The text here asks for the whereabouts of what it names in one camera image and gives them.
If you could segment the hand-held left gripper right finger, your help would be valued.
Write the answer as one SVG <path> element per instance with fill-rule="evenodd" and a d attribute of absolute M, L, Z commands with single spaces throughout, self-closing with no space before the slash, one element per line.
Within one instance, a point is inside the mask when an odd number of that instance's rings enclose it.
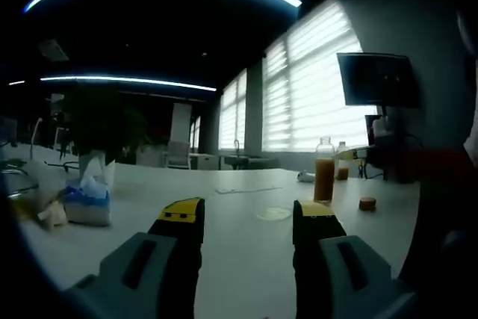
<path fill-rule="evenodd" d="M 417 295 L 334 212 L 294 201 L 293 267 L 297 318 L 411 318 Z"/>

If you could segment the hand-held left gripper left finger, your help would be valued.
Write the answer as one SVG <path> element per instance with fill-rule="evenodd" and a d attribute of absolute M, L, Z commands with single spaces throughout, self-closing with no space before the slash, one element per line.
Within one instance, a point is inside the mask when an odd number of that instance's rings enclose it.
<path fill-rule="evenodd" d="M 205 200 L 167 205 L 148 232 L 104 257 L 67 290 L 87 318 L 193 318 L 202 266 Z"/>

